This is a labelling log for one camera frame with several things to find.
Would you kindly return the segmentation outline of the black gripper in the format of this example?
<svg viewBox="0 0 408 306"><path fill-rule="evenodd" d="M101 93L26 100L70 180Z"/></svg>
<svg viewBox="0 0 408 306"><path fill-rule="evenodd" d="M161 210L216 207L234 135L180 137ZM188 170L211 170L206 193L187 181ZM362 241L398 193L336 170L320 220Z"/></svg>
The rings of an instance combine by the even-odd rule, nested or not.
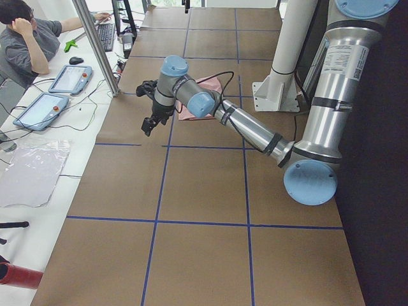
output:
<svg viewBox="0 0 408 306"><path fill-rule="evenodd" d="M146 136L150 136L152 130L161 123L166 125L168 119L174 113L174 105L166 106L153 101L152 103L152 115L151 117L145 117L142 123L142 131Z"/></svg>

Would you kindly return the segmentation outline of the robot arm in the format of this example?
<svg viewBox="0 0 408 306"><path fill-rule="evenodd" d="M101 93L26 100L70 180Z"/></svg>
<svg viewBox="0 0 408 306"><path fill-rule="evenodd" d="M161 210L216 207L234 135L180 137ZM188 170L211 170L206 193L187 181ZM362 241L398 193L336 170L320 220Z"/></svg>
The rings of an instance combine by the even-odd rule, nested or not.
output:
<svg viewBox="0 0 408 306"><path fill-rule="evenodd" d="M339 142L353 107L380 100L379 89L388 78L374 80L367 92L358 89L372 45L393 25L391 35L405 32L406 1L327 1L327 27L319 52L318 83L308 97L308 109L293 95L296 62L318 1L290 1L270 74L253 83L253 106L239 108L223 97L216 76L194 80L186 61L164 60L157 80L136 90L152 100L152 115L142 130L149 135L165 124L175 110L185 119L213 119L231 128L250 149L272 157L285 169L278 191L304 205L321 205L340 196L341 205L404 206L407 204L405 116L376 106L354 116L353 146L360 163L347 163L337 175L342 155Z"/></svg>

